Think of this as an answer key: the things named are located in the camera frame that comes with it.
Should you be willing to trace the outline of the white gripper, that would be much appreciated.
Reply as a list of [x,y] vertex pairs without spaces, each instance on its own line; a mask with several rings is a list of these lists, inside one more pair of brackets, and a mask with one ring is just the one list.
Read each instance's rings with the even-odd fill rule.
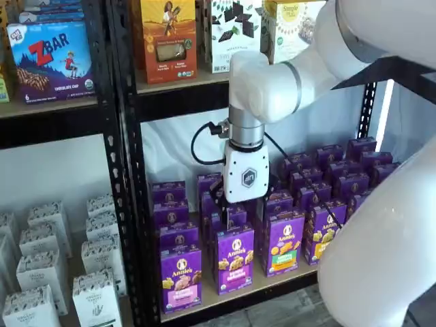
[[243,152],[225,142],[223,178],[215,181],[209,193],[221,213],[221,223],[228,228],[228,203],[256,199],[256,217],[263,221],[267,202],[275,187],[269,185],[268,147],[263,144],[258,150]]

